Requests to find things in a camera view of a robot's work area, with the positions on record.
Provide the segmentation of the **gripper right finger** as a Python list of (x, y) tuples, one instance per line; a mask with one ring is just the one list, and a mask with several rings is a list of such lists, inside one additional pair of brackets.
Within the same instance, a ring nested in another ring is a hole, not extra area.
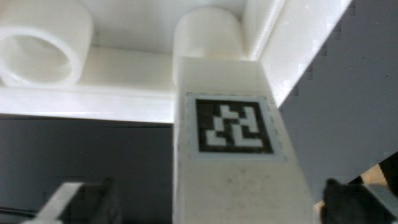
[(398, 187), (328, 179), (321, 224), (398, 224)]

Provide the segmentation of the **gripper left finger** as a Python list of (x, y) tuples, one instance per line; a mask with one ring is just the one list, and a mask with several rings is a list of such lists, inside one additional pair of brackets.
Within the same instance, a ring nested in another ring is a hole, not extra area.
[(122, 224), (113, 179), (100, 183), (65, 182), (22, 224)]

